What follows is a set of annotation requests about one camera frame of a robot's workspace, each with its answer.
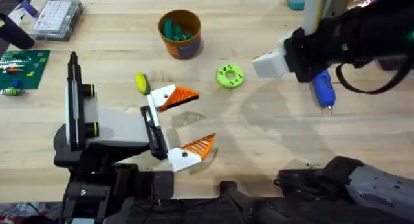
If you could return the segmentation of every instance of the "orange cup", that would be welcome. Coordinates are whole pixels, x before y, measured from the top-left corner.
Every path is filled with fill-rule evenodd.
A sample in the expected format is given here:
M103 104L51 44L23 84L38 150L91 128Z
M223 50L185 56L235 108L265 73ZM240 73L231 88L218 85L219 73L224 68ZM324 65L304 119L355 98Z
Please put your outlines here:
M189 32L194 37L184 41L173 41L166 38L162 33L164 22L170 19L173 24L181 26L183 32ZM195 56L201 48L201 22L199 17L188 10L173 10L164 14L158 22L158 31L164 41L167 51L177 59L188 59Z

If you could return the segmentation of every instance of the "wooden table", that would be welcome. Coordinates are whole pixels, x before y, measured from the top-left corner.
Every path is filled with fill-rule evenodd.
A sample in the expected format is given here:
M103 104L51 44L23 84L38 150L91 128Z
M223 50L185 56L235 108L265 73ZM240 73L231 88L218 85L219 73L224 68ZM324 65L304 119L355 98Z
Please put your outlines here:
M363 160L390 173L414 178L414 77L382 95L345 90L331 71L337 100L322 111L309 84L293 74L258 79L251 59L298 28L302 14L285 0L82 0L85 7L68 43L37 43L50 49L38 90L0 97L0 202L59 201L68 172L53 165L52 140L64 122L64 86L75 50L85 83L95 84L102 106L139 113L146 99L134 74L147 74L154 88L190 87L200 99L160 114L172 144L216 133L213 151L201 164L175 175L175 197L213 197L222 180L236 180L254 196L279 196L272 184L280 169L321 167L335 155ZM204 50L191 60L173 59L157 32L169 10L185 8L202 23ZM28 28L28 19L23 28ZM245 72L235 90L220 88L215 72L234 63ZM375 65L345 69L353 84L383 85L391 73ZM145 170L169 170L147 152L132 157Z

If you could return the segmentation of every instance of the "clear plastic box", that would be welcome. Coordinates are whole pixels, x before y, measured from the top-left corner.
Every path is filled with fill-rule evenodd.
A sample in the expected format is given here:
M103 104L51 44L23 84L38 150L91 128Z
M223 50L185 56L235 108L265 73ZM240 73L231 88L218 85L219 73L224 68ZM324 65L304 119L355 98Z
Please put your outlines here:
M36 40L69 41L81 13L80 0L45 0L29 34Z

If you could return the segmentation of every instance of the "green gear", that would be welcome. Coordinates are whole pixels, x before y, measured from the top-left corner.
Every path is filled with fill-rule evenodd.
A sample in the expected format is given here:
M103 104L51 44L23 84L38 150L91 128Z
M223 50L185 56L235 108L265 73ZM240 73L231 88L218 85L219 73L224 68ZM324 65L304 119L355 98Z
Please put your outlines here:
M245 79L243 71L234 64L223 65L217 70L217 82L226 89L238 88Z

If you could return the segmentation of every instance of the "cup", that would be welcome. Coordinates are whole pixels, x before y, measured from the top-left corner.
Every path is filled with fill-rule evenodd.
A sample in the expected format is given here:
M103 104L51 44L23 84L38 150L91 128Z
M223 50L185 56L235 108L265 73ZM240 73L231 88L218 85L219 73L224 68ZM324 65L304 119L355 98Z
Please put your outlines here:
M0 21L4 22L4 25L0 27L0 38L19 49L30 49L33 47L34 40L7 15L0 13Z
M191 33L194 37L184 41L173 41L163 35L163 26L167 19L173 24L181 26L183 32ZM164 14L158 22L158 31L166 45L167 51L177 59L188 59L194 57L201 49L201 22L199 17L188 10L173 10Z

